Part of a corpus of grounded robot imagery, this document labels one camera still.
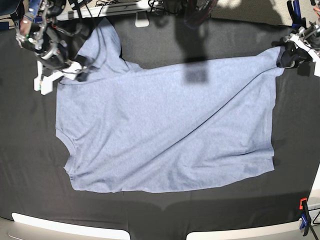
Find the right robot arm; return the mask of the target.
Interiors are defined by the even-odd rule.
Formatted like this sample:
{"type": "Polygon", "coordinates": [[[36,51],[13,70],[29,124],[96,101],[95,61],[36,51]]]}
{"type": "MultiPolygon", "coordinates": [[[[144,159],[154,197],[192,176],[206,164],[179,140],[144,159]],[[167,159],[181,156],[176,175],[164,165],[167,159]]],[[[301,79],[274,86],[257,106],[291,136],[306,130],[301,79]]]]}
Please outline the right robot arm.
{"type": "Polygon", "coordinates": [[[63,39],[63,36],[77,37],[86,28],[77,2],[78,22],[74,31],[59,26],[58,16],[66,3],[65,0],[30,0],[27,12],[15,21],[17,42],[20,47],[34,52],[37,59],[34,83],[39,87],[44,81],[62,76],[73,80],[88,68],[70,57],[68,44],[63,39]]]}

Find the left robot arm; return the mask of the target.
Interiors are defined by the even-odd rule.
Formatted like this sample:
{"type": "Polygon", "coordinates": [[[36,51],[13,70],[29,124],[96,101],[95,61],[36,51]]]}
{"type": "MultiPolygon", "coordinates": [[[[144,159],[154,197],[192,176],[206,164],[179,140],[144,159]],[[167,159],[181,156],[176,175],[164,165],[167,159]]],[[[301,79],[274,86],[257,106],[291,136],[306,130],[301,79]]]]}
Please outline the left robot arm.
{"type": "Polygon", "coordinates": [[[320,20],[307,26],[302,18],[300,2],[286,2],[292,20],[292,31],[280,40],[280,54],[276,65],[279,68],[297,68],[302,63],[315,63],[314,75],[320,75],[320,20]]]}

